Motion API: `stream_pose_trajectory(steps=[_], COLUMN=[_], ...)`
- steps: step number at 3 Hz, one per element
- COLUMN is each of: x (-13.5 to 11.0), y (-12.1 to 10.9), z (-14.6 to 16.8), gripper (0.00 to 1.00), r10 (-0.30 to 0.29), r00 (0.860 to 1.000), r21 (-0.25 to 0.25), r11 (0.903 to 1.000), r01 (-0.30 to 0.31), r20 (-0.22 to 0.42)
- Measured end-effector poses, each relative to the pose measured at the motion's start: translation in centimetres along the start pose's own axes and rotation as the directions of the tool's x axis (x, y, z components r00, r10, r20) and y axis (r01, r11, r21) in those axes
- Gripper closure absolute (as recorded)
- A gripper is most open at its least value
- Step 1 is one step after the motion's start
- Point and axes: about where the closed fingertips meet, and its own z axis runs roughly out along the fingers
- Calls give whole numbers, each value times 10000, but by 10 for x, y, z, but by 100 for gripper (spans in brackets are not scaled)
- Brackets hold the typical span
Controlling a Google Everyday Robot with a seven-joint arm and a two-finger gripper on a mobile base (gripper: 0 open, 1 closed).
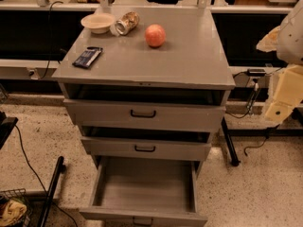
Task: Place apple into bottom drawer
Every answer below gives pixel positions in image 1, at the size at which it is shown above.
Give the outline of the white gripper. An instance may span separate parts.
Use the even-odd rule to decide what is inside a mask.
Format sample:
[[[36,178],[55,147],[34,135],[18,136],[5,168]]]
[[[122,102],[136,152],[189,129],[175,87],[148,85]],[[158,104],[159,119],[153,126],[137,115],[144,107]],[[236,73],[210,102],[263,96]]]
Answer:
[[[265,112],[265,118],[282,123],[303,100],[303,66],[289,64],[279,75],[274,101]]]

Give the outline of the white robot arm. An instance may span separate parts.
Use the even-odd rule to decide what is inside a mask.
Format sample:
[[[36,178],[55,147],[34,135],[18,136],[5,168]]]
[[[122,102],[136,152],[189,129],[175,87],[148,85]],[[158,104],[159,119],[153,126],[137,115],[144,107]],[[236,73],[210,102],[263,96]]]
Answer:
[[[281,123],[303,100],[303,0],[258,42],[257,50],[276,51],[276,56],[287,63],[278,75],[274,94],[264,113],[266,119]]]

